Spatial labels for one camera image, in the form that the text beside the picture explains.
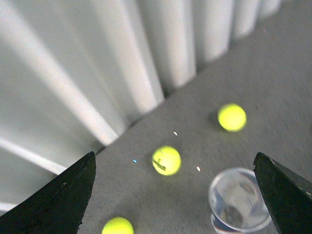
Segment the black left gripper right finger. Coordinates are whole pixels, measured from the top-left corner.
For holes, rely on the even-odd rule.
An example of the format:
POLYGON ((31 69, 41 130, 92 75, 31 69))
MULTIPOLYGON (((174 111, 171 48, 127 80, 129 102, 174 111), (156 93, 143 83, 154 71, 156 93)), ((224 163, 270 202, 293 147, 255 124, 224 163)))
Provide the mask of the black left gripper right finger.
POLYGON ((254 172, 262 197, 280 234, 312 232, 312 183, 264 153, 257 153, 254 172))

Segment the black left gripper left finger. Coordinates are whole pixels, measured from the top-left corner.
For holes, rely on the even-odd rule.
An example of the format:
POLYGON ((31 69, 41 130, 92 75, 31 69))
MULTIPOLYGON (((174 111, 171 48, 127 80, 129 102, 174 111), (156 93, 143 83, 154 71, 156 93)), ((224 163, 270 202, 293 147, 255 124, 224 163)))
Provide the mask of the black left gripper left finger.
POLYGON ((0 217, 2 234, 76 234, 92 194, 96 158, 89 152, 0 217))

